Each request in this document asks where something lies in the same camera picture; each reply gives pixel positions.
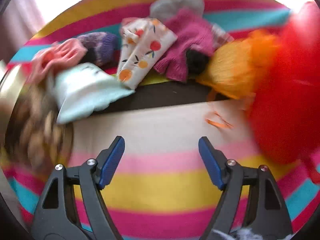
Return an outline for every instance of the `white cloth with fruit print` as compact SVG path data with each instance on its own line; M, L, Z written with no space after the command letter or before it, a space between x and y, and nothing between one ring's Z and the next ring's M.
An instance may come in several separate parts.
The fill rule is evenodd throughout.
M137 19L122 28L122 49L117 78L136 89L153 65L177 40L177 36L156 19Z

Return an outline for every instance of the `screw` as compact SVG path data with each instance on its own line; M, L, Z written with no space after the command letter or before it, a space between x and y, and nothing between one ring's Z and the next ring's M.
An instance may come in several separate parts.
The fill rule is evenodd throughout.
M89 159L89 160L87 160L87 164L89 166L95 165L96 164L96 160L95 159Z
M268 168L268 166L266 166L266 165L261 165L261 166L260 166L260 170L262 170L262 171L267 171L267 170L269 170L269 168Z
M236 163L237 163L237 162L236 162L234 159L229 159L229 160L227 160L227 164L228 164L229 166L235 166Z
M57 164L57 165L55 166L55 169L56 169L57 171L62 170L62 168L63 168L63 165L62 165L62 164Z

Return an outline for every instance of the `glass jar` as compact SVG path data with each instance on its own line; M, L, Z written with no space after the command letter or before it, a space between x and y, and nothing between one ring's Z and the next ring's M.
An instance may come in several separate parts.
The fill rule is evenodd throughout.
M26 83L22 66L0 70L0 143L8 158L34 172L50 174L69 161L72 124L58 125L53 97Z

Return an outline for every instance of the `blue gripper pad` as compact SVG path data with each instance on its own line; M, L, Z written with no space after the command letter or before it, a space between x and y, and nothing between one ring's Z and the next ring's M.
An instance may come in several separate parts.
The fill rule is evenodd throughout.
M112 142L111 146L103 151L110 151L108 154L108 158L106 161L103 163L100 173L100 179L99 182L97 183L97 187L99 190L104 189L106 185L109 185L113 175L116 172L116 168L118 167L118 164L121 160L121 157L124 153L124 139L121 136L117 136L116 139Z
M212 183L217 186L218 189L223 190L228 178L225 164L227 158L221 151L213 148L207 137L201 137L199 139L198 147Z

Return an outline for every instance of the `magenta knitted fabric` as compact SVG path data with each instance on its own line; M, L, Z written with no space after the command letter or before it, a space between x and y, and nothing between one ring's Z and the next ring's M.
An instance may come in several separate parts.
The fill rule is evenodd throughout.
M212 26L186 8L181 9L164 25L172 30L178 39L153 68L160 74L165 73L169 79L186 82L188 79L187 50L197 50L207 56L213 54Z

